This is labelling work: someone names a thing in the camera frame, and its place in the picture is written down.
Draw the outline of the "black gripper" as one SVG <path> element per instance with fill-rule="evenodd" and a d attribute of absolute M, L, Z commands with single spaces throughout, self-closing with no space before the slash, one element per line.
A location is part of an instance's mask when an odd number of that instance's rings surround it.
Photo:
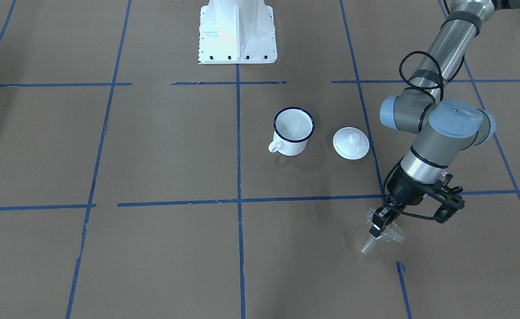
<path fill-rule="evenodd" d="M 395 165 L 386 175 L 384 185 L 381 188 L 382 206 L 373 210 L 370 215 L 371 228 L 369 233 L 378 238 L 398 216 L 404 215 L 412 218 L 428 220 L 428 216 L 408 213 L 404 211 L 406 206 L 417 206 L 424 197 L 420 190 L 420 181 L 409 176 L 400 165 Z"/>

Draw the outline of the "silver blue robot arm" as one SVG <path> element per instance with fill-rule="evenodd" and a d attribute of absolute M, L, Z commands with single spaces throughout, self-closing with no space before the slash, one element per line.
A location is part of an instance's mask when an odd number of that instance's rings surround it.
<path fill-rule="evenodd" d="M 382 194 L 390 197 L 383 197 L 382 206 L 373 213 L 372 238 L 386 234 L 404 208 L 417 206 L 426 195 L 440 204 L 431 218 L 438 223 L 464 208 L 462 188 L 451 188 L 452 176 L 442 180 L 442 174 L 460 151 L 486 142 L 495 133 L 496 122 L 487 111 L 447 99 L 444 89 L 460 71 L 466 49 L 482 24 L 504 9 L 520 9 L 520 0 L 454 0 L 424 59 L 410 78 L 404 78 L 404 92 L 382 103 L 383 125 L 417 136 L 385 178 Z"/>

